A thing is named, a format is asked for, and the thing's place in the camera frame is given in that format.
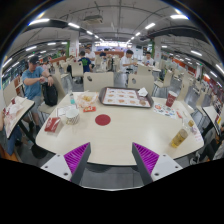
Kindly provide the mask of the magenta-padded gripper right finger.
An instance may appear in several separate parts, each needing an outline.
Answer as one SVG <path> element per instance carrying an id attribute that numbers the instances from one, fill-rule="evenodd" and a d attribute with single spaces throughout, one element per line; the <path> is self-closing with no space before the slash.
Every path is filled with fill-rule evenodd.
<path id="1" fill-rule="evenodd" d="M 159 155 L 137 143 L 132 144 L 132 154 L 144 185 L 182 169 L 182 167 L 167 154 Z"/>

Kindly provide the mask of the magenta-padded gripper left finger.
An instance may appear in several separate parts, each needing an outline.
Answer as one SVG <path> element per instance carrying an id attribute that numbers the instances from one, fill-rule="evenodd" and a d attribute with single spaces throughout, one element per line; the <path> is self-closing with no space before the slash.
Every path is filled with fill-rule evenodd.
<path id="1" fill-rule="evenodd" d="M 65 155 L 54 155 L 42 166 L 42 169 L 79 185 L 90 153 L 91 145 L 86 143 Z"/>

